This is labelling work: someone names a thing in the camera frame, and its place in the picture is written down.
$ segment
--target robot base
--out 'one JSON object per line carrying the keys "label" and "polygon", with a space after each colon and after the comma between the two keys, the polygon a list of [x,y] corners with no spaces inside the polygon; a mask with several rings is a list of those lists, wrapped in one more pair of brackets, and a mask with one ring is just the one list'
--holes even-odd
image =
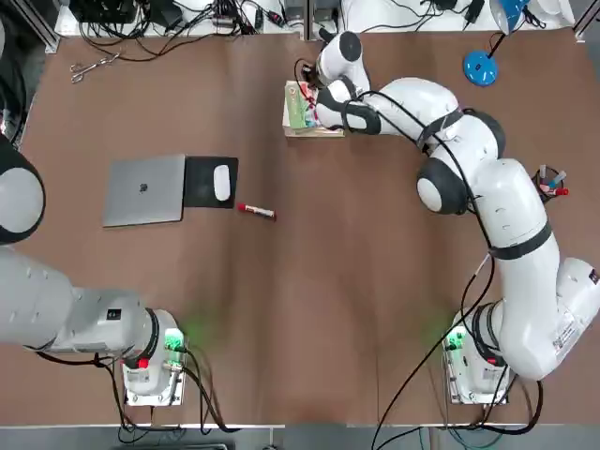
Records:
{"label": "robot base", "polygon": [[[454,323],[460,317],[457,314]],[[481,357],[464,323],[456,325],[443,341],[443,367],[448,396],[455,404],[490,404],[503,374],[503,367],[495,367]],[[506,370],[496,402],[504,397],[509,375],[510,370]]]}
{"label": "robot base", "polygon": [[496,60],[483,50],[467,54],[462,62],[462,69],[471,83],[482,87],[493,84],[498,77]]}
{"label": "robot base", "polygon": [[183,335],[171,314],[162,309],[154,312],[158,319],[158,342],[148,367],[131,369],[122,365],[129,406],[177,406],[183,403],[186,377],[180,367],[185,365],[185,354],[177,354],[177,364],[172,361],[173,352],[165,349],[167,335]]}

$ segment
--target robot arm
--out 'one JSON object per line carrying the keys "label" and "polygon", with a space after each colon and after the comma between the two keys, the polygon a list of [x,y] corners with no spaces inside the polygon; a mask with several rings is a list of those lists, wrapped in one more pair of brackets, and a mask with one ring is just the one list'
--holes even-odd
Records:
{"label": "robot arm", "polygon": [[[326,62],[320,57],[323,72]],[[465,319],[470,328],[478,325],[477,338],[486,345],[461,336],[465,359],[457,363],[468,362],[462,371],[470,378],[461,396],[493,391],[498,380],[488,382],[488,374],[498,373],[498,360],[522,377],[541,380],[561,363],[597,314],[598,274],[580,260],[560,263],[539,194],[520,163],[502,158],[503,130],[491,116],[462,111],[448,89],[426,80],[395,80],[379,93],[359,94],[348,79],[332,81],[319,92],[319,120],[327,128],[411,140],[429,156],[417,175],[421,201],[436,213],[461,214],[469,201],[465,184],[447,150],[434,138],[437,134],[471,187],[492,245],[490,254],[499,266],[502,301],[482,306]]]}
{"label": "robot arm", "polygon": [[124,363],[129,399],[169,404],[175,389],[181,398],[183,374],[169,364],[179,357],[171,343],[184,343],[169,313],[145,308],[135,292],[73,288],[60,272],[6,246],[36,230],[45,200],[36,169],[0,135],[0,342],[112,354]]}
{"label": "robot arm", "polygon": [[307,68],[308,80],[318,87],[325,87],[344,78],[355,90],[367,91],[370,81],[363,65],[363,45],[358,36],[348,31],[333,36],[324,28],[319,34],[326,46],[315,65]]}

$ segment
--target table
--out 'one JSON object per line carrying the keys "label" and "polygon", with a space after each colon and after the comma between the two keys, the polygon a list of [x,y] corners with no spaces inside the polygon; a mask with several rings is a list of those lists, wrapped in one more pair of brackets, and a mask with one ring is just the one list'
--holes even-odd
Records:
{"label": "table", "polygon": [[[497,53],[498,81],[482,89],[464,78],[461,58],[488,36],[367,35],[365,61],[375,87],[423,77],[494,115],[507,156],[529,172],[540,163],[565,169],[572,193],[548,206],[554,232],[563,256],[598,266],[600,101],[586,49],[569,30],[516,34]],[[66,39],[48,57],[24,133],[48,207],[18,250],[74,285],[133,289],[172,312],[207,353],[230,424],[376,423],[485,254],[472,217],[437,216],[419,202],[423,158],[401,138],[283,136],[283,85],[293,61],[319,49],[291,36],[211,37],[71,85],[68,67],[98,54]],[[102,229],[111,161],[170,153],[239,158],[238,200],[276,209],[277,223],[191,209],[180,223]],[[597,422],[598,342],[596,321],[545,379],[542,422]],[[118,422],[103,370],[59,367],[9,346],[0,356],[14,368],[3,371],[0,424]],[[439,386],[439,359],[431,367]],[[198,424],[197,398],[189,383],[185,405],[157,410],[155,423]],[[149,420],[146,409],[136,413]],[[452,408],[451,420],[475,414]],[[525,422],[521,395],[492,418]],[[441,421],[423,370],[389,422]]]}
{"label": "table", "polygon": [[[191,9],[202,9],[211,3],[211,0],[182,0],[182,5]],[[273,10],[277,13],[281,11],[281,7],[279,5],[278,0],[257,0],[259,5],[261,5],[265,9]],[[456,11],[461,11],[466,6],[471,3],[471,0],[457,0],[457,5],[455,6]],[[373,27],[374,25],[393,25],[396,28],[384,28],[379,27],[375,28],[376,32],[398,32],[398,31],[415,31],[417,28],[417,24],[415,26],[406,26],[404,25],[417,23],[419,18],[417,18],[414,13],[410,11],[410,8],[416,11],[418,14],[428,14],[432,13],[433,9],[429,9],[429,3],[421,5],[421,0],[405,0],[402,2],[395,2],[395,0],[341,0],[340,4],[342,5],[342,10],[344,13],[344,19],[340,20],[341,26],[343,29],[347,29],[350,31],[354,31],[355,33],[360,33],[363,30]],[[574,24],[573,19],[573,11],[571,10],[571,6],[568,0],[564,0],[564,7],[566,12],[564,15],[556,15],[552,16],[549,14],[545,14],[542,12],[540,7],[535,8],[535,6],[531,6],[532,11],[538,16],[538,18],[544,21],[547,24],[547,30],[559,29],[563,27],[569,27]],[[190,21],[193,19],[197,13],[193,12],[189,9],[185,9],[181,7],[184,20]],[[254,6],[250,3],[245,3],[242,6],[242,9],[245,11],[246,15],[250,19],[251,22],[254,22],[254,11],[256,10]],[[291,21],[291,26],[285,28],[279,28],[276,25],[270,23],[269,21],[264,21],[264,29],[262,30],[265,34],[280,34],[280,33],[303,33],[303,27],[301,25],[301,21]],[[333,21],[318,23],[314,25],[314,29],[317,30],[319,26],[324,26],[330,32],[335,32],[336,27]],[[440,17],[432,18],[423,24],[423,26],[419,27],[418,31],[463,31],[465,27],[465,19],[464,13],[456,14],[452,11],[445,11]],[[124,33],[129,33],[133,28],[133,24],[127,24],[124,27]],[[538,28],[529,25],[528,23],[524,23],[521,30],[539,30]],[[489,2],[486,2],[483,9],[481,10],[480,16],[477,18],[475,23],[472,23],[467,28],[468,31],[498,31],[498,25],[494,22],[491,10],[489,9]],[[54,31],[61,36],[79,36],[80,29],[79,23],[71,14],[68,7],[61,7],[58,15],[58,19],[56,20],[56,25],[54,27]],[[210,21],[203,21],[193,27],[190,30],[190,36],[204,36],[211,33],[224,33],[221,29],[220,31],[216,29],[216,27]],[[151,36],[161,36],[164,33],[164,28],[156,25],[151,26],[146,35]]]}

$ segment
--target black mouse pad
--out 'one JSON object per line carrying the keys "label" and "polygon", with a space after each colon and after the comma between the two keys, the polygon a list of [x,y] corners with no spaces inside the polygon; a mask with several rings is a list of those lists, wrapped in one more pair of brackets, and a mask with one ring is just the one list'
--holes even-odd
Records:
{"label": "black mouse pad", "polygon": [[[215,168],[229,167],[232,195],[225,202],[215,197]],[[233,208],[237,185],[237,157],[186,157],[186,181],[184,183],[184,207],[186,208]]]}

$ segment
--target computer mouse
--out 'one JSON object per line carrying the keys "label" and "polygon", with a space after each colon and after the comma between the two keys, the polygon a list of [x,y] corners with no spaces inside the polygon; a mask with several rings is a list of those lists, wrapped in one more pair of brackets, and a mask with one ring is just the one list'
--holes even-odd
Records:
{"label": "computer mouse", "polygon": [[215,197],[220,202],[225,202],[232,195],[232,188],[229,179],[229,167],[226,165],[216,166],[215,168]]}

